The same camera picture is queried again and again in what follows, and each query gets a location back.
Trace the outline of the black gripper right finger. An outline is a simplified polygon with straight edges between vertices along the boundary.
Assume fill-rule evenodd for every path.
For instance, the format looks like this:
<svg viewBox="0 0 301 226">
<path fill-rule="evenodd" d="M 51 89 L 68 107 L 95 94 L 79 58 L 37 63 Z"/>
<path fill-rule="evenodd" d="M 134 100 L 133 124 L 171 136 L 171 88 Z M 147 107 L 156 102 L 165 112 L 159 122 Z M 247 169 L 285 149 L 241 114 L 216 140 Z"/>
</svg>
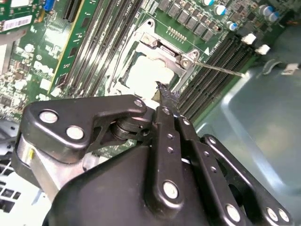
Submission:
<svg viewBox="0 0 301 226">
<path fill-rule="evenodd" d="M 199 137 L 180 114 L 178 92 L 167 92 L 167 107 L 177 117 L 181 149 L 190 161 L 202 203 L 213 226 L 291 226 L 289 212 L 214 136 Z"/>
</svg>

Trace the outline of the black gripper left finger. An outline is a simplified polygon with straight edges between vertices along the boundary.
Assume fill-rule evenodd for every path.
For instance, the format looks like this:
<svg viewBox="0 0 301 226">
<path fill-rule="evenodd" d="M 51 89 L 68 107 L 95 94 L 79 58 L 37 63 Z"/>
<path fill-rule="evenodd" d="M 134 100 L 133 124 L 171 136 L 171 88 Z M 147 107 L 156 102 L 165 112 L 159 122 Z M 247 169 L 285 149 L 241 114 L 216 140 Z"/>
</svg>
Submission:
<svg viewBox="0 0 301 226">
<path fill-rule="evenodd" d="M 175 122 L 167 106 L 134 95 L 34 102 L 21 119 L 20 161 L 53 203 L 72 179 L 130 148 L 180 149 Z"/>
</svg>

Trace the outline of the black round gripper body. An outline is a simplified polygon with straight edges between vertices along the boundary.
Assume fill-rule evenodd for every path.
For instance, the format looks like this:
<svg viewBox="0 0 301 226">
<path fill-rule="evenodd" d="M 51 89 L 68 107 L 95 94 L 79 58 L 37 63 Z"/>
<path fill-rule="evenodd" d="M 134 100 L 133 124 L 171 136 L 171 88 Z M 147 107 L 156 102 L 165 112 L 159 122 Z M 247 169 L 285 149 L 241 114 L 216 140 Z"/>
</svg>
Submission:
<svg viewBox="0 0 301 226">
<path fill-rule="evenodd" d="M 213 226 L 222 214 L 178 148 L 137 146 L 68 182 L 46 226 Z"/>
</svg>

